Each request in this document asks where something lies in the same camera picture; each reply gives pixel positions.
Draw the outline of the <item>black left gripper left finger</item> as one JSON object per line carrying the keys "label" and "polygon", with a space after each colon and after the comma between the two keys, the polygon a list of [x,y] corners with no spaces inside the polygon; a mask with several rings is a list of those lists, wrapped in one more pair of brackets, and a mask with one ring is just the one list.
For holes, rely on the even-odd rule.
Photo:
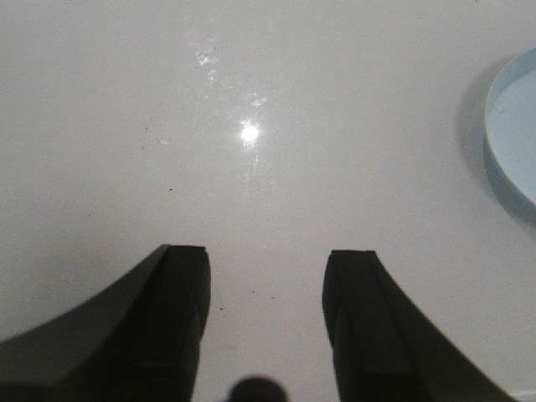
{"label": "black left gripper left finger", "polygon": [[205,248],[157,247],[104,291],[3,341],[2,400],[191,400],[210,287]]}

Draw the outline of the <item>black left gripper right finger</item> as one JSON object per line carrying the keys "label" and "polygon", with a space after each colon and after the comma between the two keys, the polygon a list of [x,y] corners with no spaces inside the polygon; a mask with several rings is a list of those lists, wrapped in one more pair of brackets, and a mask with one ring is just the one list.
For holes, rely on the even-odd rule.
{"label": "black left gripper right finger", "polygon": [[371,250],[334,250],[322,309],[341,401],[509,401]]}

